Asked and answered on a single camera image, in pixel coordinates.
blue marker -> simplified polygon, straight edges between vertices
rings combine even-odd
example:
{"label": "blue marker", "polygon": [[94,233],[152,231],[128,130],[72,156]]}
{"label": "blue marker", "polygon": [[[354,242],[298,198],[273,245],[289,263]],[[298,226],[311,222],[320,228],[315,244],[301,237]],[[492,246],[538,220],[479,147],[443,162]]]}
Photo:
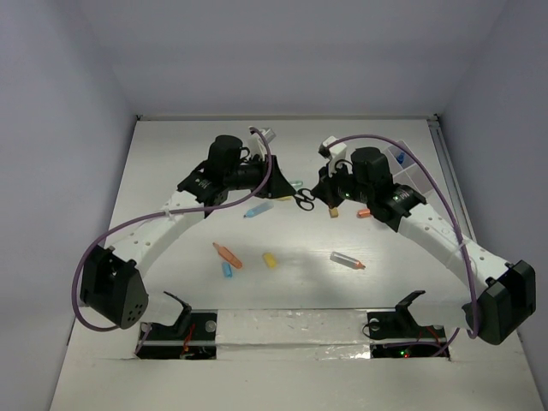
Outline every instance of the blue marker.
{"label": "blue marker", "polygon": [[258,216],[261,212],[269,211],[273,206],[274,204],[272,204],[271,201],[265,201],[264,203],[257,205],[251,210],[248,210],[243,217],[251,218],[251,217]]}
{"label": "blue marker", "polygon": [[396,157],[396,161],[402,165],[403,161],[405,160],[405,152],[400,152],[398,156]]}
{"label": "blue marker", "polygon": [[232,278],[232,267],[226,261],[223,261],[223,274],[225,278]]}

white container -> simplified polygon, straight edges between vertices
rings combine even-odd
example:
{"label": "white container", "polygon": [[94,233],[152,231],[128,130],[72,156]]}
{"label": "white container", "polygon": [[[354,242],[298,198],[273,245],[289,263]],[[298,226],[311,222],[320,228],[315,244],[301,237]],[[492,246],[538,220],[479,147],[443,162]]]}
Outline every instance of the white container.
{"label": "white container", "polygon": [[[398,143],[408,151],[413,152],[403,141],[398,141]],[[425,173],[422,172],[417,163],[408,154],[402,152],[396,146],[390,146],[383,150],[382,153],[388,158],[388,165],[394,182],[410,186],[425,197],[428,197],[433,187],[426,178]]]}

yellow marker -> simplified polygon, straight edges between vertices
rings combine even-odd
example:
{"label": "yellow marker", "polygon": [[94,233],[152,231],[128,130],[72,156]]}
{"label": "yellow marker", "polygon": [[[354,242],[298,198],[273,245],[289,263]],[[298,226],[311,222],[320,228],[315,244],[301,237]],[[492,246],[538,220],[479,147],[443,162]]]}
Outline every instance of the yellow marker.
{"label": "yellow marker", "polygon": [[276,268],[277,261],[272,253],[264,253],[263,260],[265,261],[265,264],[268,266],[268,268]]}

red wire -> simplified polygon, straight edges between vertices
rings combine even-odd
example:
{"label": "red wire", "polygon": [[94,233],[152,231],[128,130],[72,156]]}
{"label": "red wire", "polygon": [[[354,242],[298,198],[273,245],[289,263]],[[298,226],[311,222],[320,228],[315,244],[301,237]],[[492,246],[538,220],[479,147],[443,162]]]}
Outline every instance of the red wire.
{"label": "red wire", "polygon": [[194,332],[194,328],[196,328],[196,324],[192,324],[190,326],[190,330],[188,331],[188,335],[185,338],[185,341],[182,343],[182,353],[186,353],[188,351],[188,342],[192,339],[192,333]]}
{"label": "red wire", "polygon": [[434,331],[432,327],[426,327],[426,329],[434,336],[434,338],[436,338],[436,343],[438,343],[438,345],[441,347],[442,344],[439,342],[439,337],[438,334],[436,334],[436,331]]}

white bracket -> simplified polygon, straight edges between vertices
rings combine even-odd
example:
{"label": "white bracket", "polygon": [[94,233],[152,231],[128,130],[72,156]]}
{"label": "white bracket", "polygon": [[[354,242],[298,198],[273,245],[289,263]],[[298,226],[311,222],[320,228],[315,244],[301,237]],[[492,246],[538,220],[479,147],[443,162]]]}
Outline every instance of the white bracket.
{"label": "white bracket", "polygon": [[[327,147],[329,144],[334,143],[338,141],[335,137],[331,136],[327,140],[325,140],[322,143],[322,146]],[[329,177],[333,176],[337,172],[337,163],[340,160],[344,160],[346,158],[346,144],[339,143],[335,144],[333,147],[329,149],[329,163],[328,163],[328,173]]]}
{"label": "white bracket", "polygon": [[140,322],[172,326],[183,309],[182,304],[175,298],[165,293],[151,293],[148,295],[148,306]]}
{"label": "white bracket", "polygon": [[[263,137],[265,137],[266,142],[270,143],[276,137],[276,133],[271,128],[261,128],[259,130]],[[250,157],[259,156],[261,160],[264,160],[266,157],[266,147],[263,144],[263,141],[256,134],[253,134],[247,140],[247,148],[249,148]]]}

